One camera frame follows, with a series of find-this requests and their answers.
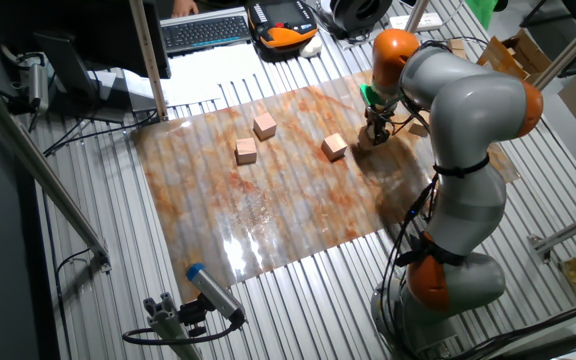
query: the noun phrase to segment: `plastic sheet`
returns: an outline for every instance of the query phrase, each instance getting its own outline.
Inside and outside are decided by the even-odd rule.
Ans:
[[[357,148],[359,85],[369,79],[360,73],[133,133],[184,301],[197,295],[185,277],[195,262],[232,285],[376,231],[380,211],[403,219],[433,175],[432,148],[405,130],[369,153]],[[260,142],[253,119],[265,112],[277,133]],[[321,144],[334,133],[349,148],[331,163]],[[235,141],[248,137],[257,162],[237,166]],[[506,181],[518,178],[498,146],[491,160]]]

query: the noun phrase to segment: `keyboard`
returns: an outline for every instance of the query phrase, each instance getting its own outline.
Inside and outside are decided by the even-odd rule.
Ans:
[[[168,55],[189,53],[218,45],[250,40],[250,30],[243,16],[162,26]]]

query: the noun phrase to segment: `small wooden cube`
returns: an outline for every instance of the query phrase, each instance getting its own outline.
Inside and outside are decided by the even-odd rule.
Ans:
[[[465,50],[464,41],[461,39],[450,39],[448,42],[450,50]]]
[[[426,121],[426,123],[430,125],[430,113],[422,110],[419,112],[419,115],[421,115],[421,117]],[[426,131],[424,125],[417,119],[413,119],[412,124],[408,128],[408,132],[420,137],[428,136],[428,131]]]
[[[462,59],[468,60],[468,55],[466,55],[466,48],[464,47],[463,40],[452,39],[448,42],[448,47],[452,50],[452,53],[459,56]]]
[[[426,131],[426,128],[417,119],[412,121],[412,125],[408,129],[408,132],[411,134],[415,134],[419,137],[428,136],[428,132]]]
[[[255,139],[239,139],[237,140],[237,164],[245,165],[252,164],[257,161],[257,147],[255,146]]]
[[[347,147],[348,145],[346,145],[346,142],[341,138],[339,133],[328,136],[324,139],[323,144],[321,144],[321,149],[330,162],[343,157]]]
[[[253,130],[255,134],[257,134],[257,137],[259,137],[259,140],[263,141],[275,135],[275,132],[277,132],[277,123],[269,113],[265,113],[255,118]]]

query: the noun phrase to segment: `metal slotted table surface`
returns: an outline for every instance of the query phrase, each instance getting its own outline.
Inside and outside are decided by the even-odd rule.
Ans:
[[[447,19],[458,3],[434,2],[428,11]],[[395,2],[388,16],[408,13],[410,8]],[[442,29],[422,35],[434,39],[488,38],[467,7]],[[370,68],[371,44],[341,50],[327,34],[322,34],[322,39],[324,47],[318,57],[263,63],[263,72],[222,85],[223,99],[170,108],[171,118],[223,109]],[[466,42],[471,59],[482,50],[480,45]],[[126,121],[135,120],[127,115]],[[74,120],[41,122],[34,140],[40,149],[46,149],[73,125]],[[115,126],[82,121],[78,131],[90,134]],[[458,337],[447,343],[453,354],[576,306],[555,262],[542,264],[526,241],[531,233],[547,236],[576,220],[575,164],[567,160],[542,125],[524,138],[502,144],[502,148],[522,178],[507,185],[505,216],[476,251],[501,264],[507,290],[498,301],[454,318]],[[180,302],[166,242],[130,134],[118,131],[72,143],[49,162],[106,241],[112,262],[110,273],[94,271],[88,267],[90,254],[85,254],[60,273],[72,358],[176,358],[167,347],[140,347],[121,339],[125,331],[147,327],[142,305],[145,298],[158,299],[160,293],[170,292]],[[43,209],[40,189],[37,198]],[[85,249],[52,202],[48,201],[47,211],[40,211],[40,217],[49,268]],[[381,280],[390,246],[383,231],[368,234],[232,286],[249,323],[243,331],[199,345],[204,358],[388,358],[368,304]],[[556,246],[554,252],[559,259],[574,256],[576,236]],[[52,272],[49,280],[61,355],[66,359],[66,333]],[[209,333],[226,327],[218,314],[210,315],[204,325]]]

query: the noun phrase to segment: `green object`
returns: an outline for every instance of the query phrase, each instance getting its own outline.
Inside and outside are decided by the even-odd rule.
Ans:
[[[468,7],[470,7],[470,10],[475,14],[484,29],[488,30],[497,0],[466,0],[466,4],[468,4]]]
[[[361,89],[361,96],[363,97],[366,106],[384,104],[384,100],[377,95],[370,85],[361,84],[359,89]]]

